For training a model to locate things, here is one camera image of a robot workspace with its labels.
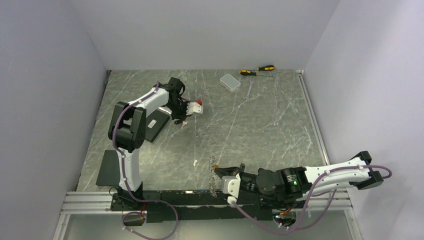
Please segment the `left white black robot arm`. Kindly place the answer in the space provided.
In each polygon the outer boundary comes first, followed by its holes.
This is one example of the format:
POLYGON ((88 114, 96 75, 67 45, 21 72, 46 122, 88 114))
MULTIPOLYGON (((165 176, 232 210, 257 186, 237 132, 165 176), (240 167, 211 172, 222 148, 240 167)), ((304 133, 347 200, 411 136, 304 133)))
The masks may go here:
POLYGON ((146 94, 129 101, 119 101, 112 114, 108 138, 112 141, 119 161, 119 191, 124 204, 131 210, 144 203, 143 181, 139 170, 139 150, 148 130, 147 118, 158 108, 168 108, 176 125, 183 124, 193 114, 203 113, 200 99, 185 99, 186 86, 172 77, 168 83, 157 82, 146 94))

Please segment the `black key fob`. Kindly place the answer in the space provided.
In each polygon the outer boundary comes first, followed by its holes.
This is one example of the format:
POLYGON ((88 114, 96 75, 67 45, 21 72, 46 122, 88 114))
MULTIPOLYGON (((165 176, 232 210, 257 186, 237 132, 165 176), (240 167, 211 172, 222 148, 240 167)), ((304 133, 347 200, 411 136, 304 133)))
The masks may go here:
POLYGON ((179 125, 181 128, 183 128, 183 127, 185 127, 188 124, 188 121, 187 120, 179 119, 179 120, 175 120, 174 121, 174 124, 175 125, 179 125))

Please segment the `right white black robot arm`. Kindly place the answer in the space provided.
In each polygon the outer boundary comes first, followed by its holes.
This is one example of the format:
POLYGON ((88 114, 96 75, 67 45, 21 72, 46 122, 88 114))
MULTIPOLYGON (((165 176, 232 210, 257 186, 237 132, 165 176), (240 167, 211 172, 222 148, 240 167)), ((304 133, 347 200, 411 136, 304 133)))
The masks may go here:
POLYGON ((265 202, 277 203, 282 208, 307 197, 317 197, 340 188, 355 187, 367 190, 380 186, 387 176, 372 165, 368 151, 361 151, 348 161, 325 166, 299 166, 279 170, 259 168, 257 174, 245 172, 245 165, 214 167, 213 172, 221 178, 221 189, 229 196, 228 202, 236 201, 240 192, 256 194, 265 202))

